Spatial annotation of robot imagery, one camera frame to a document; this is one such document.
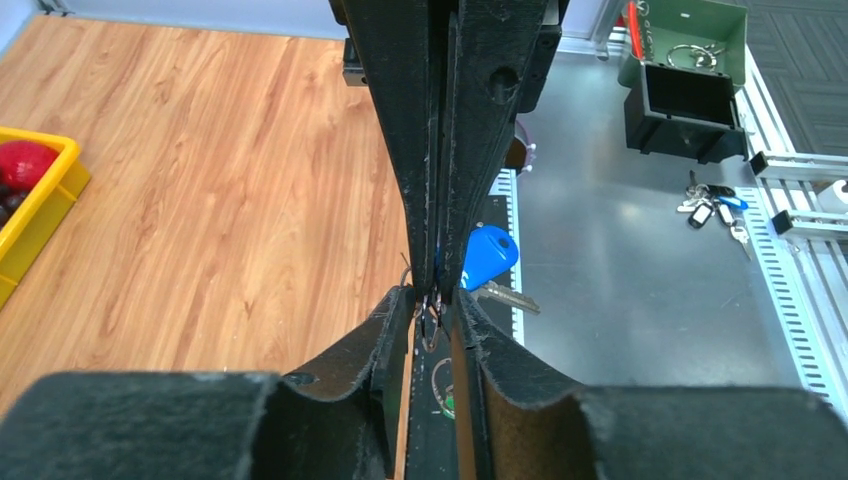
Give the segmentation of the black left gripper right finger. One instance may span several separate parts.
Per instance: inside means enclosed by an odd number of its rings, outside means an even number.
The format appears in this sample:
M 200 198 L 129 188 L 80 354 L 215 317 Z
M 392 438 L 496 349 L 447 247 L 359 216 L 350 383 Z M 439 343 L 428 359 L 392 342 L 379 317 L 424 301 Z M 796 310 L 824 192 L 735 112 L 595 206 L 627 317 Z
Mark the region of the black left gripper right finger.
M 817 395 L 773 387 L 580 383 L 450 301 L 462 479 L 843 479 L 847 429 Z

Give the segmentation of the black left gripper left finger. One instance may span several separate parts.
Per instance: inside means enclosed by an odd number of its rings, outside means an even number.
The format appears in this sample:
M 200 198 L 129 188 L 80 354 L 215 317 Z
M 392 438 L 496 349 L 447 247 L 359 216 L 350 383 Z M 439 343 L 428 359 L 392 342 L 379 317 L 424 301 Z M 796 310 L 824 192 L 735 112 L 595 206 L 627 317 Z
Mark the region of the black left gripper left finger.
M 287 374 L 61 372 L 1 424 L 5 479 L 386 479 L 410 287 Z

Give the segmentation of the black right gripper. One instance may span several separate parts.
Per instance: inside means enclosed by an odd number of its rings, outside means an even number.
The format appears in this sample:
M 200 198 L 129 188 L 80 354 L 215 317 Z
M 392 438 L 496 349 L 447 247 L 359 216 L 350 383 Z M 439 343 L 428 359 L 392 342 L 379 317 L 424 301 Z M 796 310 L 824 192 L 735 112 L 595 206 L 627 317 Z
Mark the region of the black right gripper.
M 565 1 L 333 1 L 346 29 L 342 75 L 370 90 L 400 188 L 412 282 L 452 303 L 472 221 L 518 112 L 537 103 L 562 35 Z

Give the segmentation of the silver key with blue tag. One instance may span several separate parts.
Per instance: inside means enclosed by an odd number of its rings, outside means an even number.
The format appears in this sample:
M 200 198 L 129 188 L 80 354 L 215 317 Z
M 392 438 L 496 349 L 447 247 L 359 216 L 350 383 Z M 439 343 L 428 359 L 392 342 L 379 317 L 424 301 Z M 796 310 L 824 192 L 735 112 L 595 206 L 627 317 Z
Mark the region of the silver key with blue tag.
M 529 296 L 497 282 L 518 264 L 519 248 L 512 236 L 494 225 L 482 225 L 469 237 L 459 286 L 475 298 L 487 298 L 538 315 L 540 306 Z

